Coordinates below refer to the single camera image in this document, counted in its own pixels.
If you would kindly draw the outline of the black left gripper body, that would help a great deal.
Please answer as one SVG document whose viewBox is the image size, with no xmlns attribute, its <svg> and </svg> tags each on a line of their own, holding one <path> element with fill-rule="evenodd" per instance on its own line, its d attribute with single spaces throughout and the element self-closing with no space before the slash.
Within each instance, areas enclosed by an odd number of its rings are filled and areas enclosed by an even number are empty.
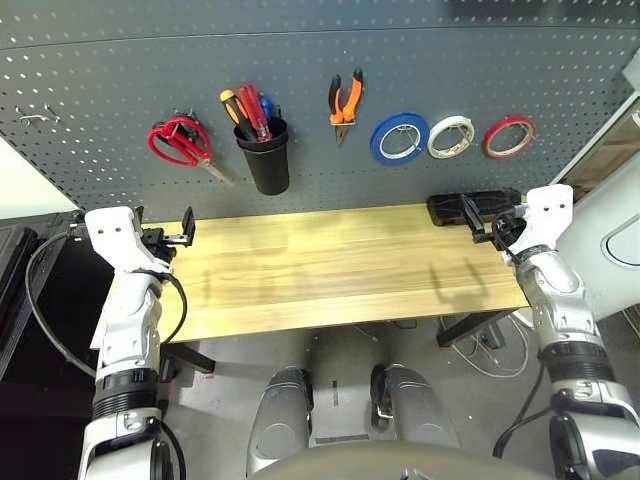
<svg viewBox="0 0 640 480">
<path fill-rule="evenodd" d="M 154 257 L 170 264 L 177 255 L 175 246 L 183 244 L 183 235 L 166 235 L 162 228 L 144 228 L 141 241 Z"/>
</svg>

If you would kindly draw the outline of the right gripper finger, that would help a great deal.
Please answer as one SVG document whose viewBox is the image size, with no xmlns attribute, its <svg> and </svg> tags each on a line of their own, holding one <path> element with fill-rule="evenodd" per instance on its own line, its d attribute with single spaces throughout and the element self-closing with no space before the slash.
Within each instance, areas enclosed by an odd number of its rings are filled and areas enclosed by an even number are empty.
<svg viewBox="0 0 640 480">
<path fill-rule="evenodd" d="M 476 203 L 465 194 L 460 195 L 460 200 L 462 204 L 462 215 L 471 231 L 472 239 L 487 240 L 488 234 Z"/>
</svg>

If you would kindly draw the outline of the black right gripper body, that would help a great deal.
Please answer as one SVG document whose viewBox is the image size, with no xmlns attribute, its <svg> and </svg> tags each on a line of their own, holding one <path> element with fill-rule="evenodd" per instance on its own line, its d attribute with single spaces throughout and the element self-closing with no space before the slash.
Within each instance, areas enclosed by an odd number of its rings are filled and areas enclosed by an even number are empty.
<svg viewBox="0 0 640 480">
<path fill-rule="evenodd" d="M 473 240 L 475 243 L 490 242 L 497 251 L 508 252 L 523 233 L 526 222 L 515 209 L 498 213 L 491 219 L 487 240 Z"/>
</svg>

